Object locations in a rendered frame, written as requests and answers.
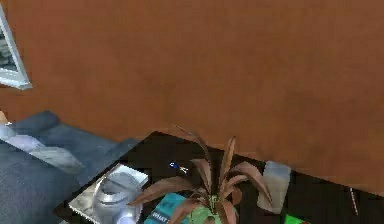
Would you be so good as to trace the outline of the pale grey pillow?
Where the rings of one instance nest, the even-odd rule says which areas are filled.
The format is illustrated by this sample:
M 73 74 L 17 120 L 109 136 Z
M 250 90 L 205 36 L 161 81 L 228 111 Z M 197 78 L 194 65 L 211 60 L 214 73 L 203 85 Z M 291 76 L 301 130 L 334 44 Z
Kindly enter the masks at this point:
M 65 173 L 77 174 L 84 169 L 84 165 L 68 150 L 56 146 L 46 146 L 35 137 L 18 134 L 8 123 L 0 124 L 0 140 Z

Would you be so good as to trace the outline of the green block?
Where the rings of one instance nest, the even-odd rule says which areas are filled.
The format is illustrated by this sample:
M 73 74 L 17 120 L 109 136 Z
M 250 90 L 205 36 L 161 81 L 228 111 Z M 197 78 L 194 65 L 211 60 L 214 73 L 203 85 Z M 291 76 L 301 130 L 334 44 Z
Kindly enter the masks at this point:
M 286 215 L 284 224 L 310 224 L 310 223 L 300 218 L 297 218 L 295 216 Z

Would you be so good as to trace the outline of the silver round bowl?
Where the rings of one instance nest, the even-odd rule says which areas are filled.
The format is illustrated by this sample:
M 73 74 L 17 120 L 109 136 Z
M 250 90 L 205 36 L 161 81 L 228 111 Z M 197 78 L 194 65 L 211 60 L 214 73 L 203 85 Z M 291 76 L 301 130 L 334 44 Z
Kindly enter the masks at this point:
M 137 224 L 141 205 L 131 202 L 141 193 L 136 179 L 126 173 L 114 173 L 105 177 L 96 187 L 93 211 L 99 224 Z

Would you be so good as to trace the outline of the thin brown pencil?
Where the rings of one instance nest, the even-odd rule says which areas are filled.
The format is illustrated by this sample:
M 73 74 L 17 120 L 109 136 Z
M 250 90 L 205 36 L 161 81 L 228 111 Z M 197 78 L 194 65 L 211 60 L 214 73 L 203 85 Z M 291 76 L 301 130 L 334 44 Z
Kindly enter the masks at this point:
M 352 200 L 352 206 L 353 206 L 355 215 L 358 216 L 359 215 L 359 211 L 358 211 L 358 208 L 357 208 L 356 198 L 355 198 L 355 194 L 354 194 L 353 188 L 349 188 L 349 192 L 350 192 L 350 197 L 351 197 L 351 200 Z

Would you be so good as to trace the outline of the brown leafed house plant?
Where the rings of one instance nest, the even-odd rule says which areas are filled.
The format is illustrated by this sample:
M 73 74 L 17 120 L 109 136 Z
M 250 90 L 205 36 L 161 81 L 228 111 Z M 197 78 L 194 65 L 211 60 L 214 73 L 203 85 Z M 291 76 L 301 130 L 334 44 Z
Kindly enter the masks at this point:
M 235 206 L 242 200 L 242 191 L 237 184 L 249 181 L 264 196 L 269 205 L 273 205 L 271 191 L 259 169 L 247 161 L 232 166 L 236 137 L 228 140 L 221 160 L 219 174 L 214 176 L 213 160 L 205 140 L 196 132 L 179 125 L 176 128 L 193 138 L 205 154 L 205 158 L 192 159 L 203 186 L 194 186 L 191 181 L 175 176 L 160 179 L 142 190 L 130 206 L 145 204 L 165 196 L 168 193 L 188 191 L 191 195 L 184 199 L 171 214 L 167 224 L 182 224 L 187 218 L 188 224 L 239 224 L 240 217 Z

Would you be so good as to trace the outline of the dark blue sofa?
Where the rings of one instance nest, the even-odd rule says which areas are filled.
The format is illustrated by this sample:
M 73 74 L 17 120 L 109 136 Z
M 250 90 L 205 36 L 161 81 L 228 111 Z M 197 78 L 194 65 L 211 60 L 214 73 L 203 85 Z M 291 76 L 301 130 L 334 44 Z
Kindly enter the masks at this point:
M 83 165 L 77 174 L 62 170 L 0 140 L 0 224 L 59 224 L 54 209 L 97 176 L 101 157 L 119 143 L 63 123 L 43 111 L 11 123 L 0 111 L 0 124 L 8 123 L 22 135 L 46 146 L 71 152 Z

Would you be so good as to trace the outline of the black table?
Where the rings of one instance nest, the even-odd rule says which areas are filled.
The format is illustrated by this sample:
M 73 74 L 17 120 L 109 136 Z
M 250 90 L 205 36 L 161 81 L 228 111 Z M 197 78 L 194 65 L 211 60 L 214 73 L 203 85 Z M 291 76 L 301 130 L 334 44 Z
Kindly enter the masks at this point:
M 154 183 L 181 173 L 170 162 L 184 165 L 184 176 L 194 184 L 201 178 L 191 160 L 205 156 L 200 146 L 185 133 L 181 137 L 155 131 L 141 141 L 126 139 L 105 153 L 97 163 L 102 176 L 121 163 L 149 176 Z M 335 184 L 293 171 L 281 214 L 273 214 L 257 206 L 258 193 L 249 182 L 239 185 L 242 201 L 236 206 L 239 224 L 284 224 L 292 215 L 310 224 L 384 224 L 384 197 L 354 190 L 359 215 L 356 216 L 350 192 L 344 185 Z

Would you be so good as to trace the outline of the grey newspaper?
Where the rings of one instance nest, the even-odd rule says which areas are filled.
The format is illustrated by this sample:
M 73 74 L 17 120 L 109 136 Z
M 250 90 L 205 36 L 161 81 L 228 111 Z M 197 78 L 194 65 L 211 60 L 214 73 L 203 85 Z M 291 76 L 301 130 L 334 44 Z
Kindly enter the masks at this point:
M 142 192 L 142 187 L 148 181 L 148 175 L 138 170 L 132 169 L 128 166 L 117 164 L 106 174 L 102 175 L 95 183 L 93 183 L 91 186 L 86 188 L 82 193 L 76 196 L 69 203 L 69 207 L 73 211 L 75 211 L 77 214 L 84 217 L 87 221 L 90 221 L 92 224 L 99 224 L 99 222 L 96 220 L 96 217 L 94 215 L 93 206 L 92 206 L 93 196 L 96 191 L 96 187 L 108 175 L 114 174 L 114 173 L 121 173 L 121 172 L 133 176 L 136 179 L 136 181 L 139 183 L 141 192 Z

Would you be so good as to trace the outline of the blue handled keys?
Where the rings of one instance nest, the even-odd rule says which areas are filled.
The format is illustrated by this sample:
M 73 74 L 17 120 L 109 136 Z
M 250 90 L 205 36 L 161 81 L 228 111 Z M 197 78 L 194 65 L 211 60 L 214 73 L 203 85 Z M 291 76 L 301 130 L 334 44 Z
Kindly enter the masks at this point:
M 176 169 L 176 170 L 179 170 L 180 172 L 184 173 L 184 174 L 187 174 L 188 173 L 188 168 L 186 167 L 182 167 L 182 166 L 179 166 L 177 163 L 175 162 L 170 162 L 169 163 L 169 166 L 173 169 Z

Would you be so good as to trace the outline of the teal book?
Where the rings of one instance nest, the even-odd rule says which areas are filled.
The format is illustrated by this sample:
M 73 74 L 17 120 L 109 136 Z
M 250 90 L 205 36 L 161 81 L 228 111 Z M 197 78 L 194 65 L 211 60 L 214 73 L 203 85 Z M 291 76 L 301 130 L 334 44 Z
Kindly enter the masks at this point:
M 176 207 L 184 200 L 185 197 L 177 193 L 166 194 L 150 215 L 144 220 L 144 224 L 168 224 Z

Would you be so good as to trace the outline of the silver framed wall picture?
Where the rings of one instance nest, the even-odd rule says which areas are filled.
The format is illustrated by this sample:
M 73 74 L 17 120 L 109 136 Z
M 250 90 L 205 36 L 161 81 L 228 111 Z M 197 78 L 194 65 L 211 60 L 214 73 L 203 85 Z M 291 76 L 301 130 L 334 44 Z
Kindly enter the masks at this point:
M 0 84 L 26 90 L 32 87 L 0 3 Z

